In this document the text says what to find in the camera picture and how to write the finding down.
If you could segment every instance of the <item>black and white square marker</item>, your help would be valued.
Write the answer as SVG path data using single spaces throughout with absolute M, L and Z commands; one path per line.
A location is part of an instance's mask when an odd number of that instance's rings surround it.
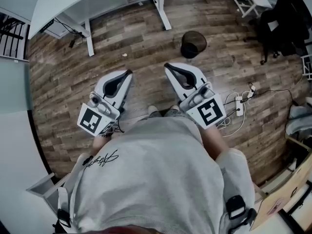
M 100 123 L 102 116 L 87 108 L 84 113 L 80 125 L 91 133 L 95 133 L 98 124 Z
M 206 126 L 223 117 L 223 114 L 214 98 L 199 106 L 197 109 Z

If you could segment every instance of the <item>gray t-shirt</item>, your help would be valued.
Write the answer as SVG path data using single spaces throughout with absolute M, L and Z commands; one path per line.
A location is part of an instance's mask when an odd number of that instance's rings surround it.
M 166 234 L 225 234 L 242 220 L 231 222 L 225 209 L 237 194 L 253 207 L 254 187 L 240 151 L 230 149 L 215 162 L 193 122 L 158 117 L 108 142 L 76 182 L 71 203 L 81 232 L 131 224 Z

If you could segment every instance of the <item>person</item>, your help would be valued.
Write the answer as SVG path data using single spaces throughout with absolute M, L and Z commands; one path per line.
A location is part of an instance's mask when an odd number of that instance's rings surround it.
M 254 206 L 245 156 L 218 129 L 198 128 L 173 106 L 155 106 L 122 136 L 94 139 L 92 160 L 72 193 L 79 232 L 101 234 L 228 233 L 226 198 Z M 235 233 L 246 233 L 250 225 Z

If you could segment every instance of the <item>white power strip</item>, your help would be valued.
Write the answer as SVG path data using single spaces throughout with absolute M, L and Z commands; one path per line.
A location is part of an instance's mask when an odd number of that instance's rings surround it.
M 236 116 L 242 116 L 244 114 L 242 100 L 243 100 L 242 96 L 235 97 Z

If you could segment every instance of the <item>sneaker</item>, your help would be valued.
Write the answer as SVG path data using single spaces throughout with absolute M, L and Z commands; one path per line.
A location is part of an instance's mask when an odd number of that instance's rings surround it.
M 154 105 L 151 105 L 147 108 L 148 115 L 151 115 L 154 112 L 158 112 L 158 108 L 156 108 Z
M 179 108 L 179 106 L 177 106 L 177 105 L 173 105 L 170 109 L 174 109 L 174 110 L 180 111 L 180 108 Z

